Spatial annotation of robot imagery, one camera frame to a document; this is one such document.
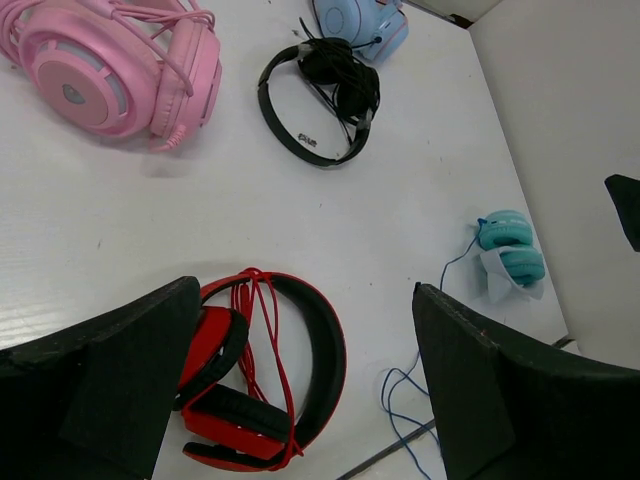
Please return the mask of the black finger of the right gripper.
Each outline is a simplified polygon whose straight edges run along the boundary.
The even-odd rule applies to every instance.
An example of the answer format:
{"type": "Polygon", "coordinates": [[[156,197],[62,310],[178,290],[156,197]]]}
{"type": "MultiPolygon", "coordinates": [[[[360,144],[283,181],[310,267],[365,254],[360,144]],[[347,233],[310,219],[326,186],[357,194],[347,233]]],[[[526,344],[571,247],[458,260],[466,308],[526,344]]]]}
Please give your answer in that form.
{"type": "Polygon", "coordinates": [[[624,235],[640,251],[640,181],[620,174],[607,177],[605,187],[618,214],[624,235]]]}

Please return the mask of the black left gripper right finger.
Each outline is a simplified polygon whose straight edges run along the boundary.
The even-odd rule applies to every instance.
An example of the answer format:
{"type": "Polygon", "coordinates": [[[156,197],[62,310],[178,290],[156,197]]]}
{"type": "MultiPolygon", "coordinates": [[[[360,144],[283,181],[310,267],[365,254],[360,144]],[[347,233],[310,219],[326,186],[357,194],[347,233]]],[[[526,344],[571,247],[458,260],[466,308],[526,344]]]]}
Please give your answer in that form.
{"type": "Polygon", "coordinates": [[[427,283],[412,312],[448,478],[638,478],[638,371],[547,345],[427,283]]]}

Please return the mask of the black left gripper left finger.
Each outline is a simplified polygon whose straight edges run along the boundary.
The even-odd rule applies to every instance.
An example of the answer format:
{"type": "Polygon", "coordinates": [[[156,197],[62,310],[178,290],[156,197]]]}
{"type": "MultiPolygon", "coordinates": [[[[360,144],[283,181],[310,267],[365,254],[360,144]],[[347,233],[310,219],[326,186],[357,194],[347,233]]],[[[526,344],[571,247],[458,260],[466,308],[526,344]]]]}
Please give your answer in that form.
{"type": "Polygon", "coordinates": [[[200,312],[181,277],[1,352],[4,479],[152,477],[200,312]]]}

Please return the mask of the teal cat-ear headphones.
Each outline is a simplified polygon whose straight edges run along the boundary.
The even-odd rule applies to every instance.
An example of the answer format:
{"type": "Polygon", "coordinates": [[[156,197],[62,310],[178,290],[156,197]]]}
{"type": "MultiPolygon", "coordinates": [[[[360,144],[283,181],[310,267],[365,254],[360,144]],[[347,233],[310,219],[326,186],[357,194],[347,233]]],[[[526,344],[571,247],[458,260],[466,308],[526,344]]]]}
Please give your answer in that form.
{"type": "Polygon", "coordinates": [[[480,218],[478,243],[490,302],[499,303],[512,293],[542,299],[544,259],[534,247],[533,228],[522,213],[500,210],[480,218]]]}

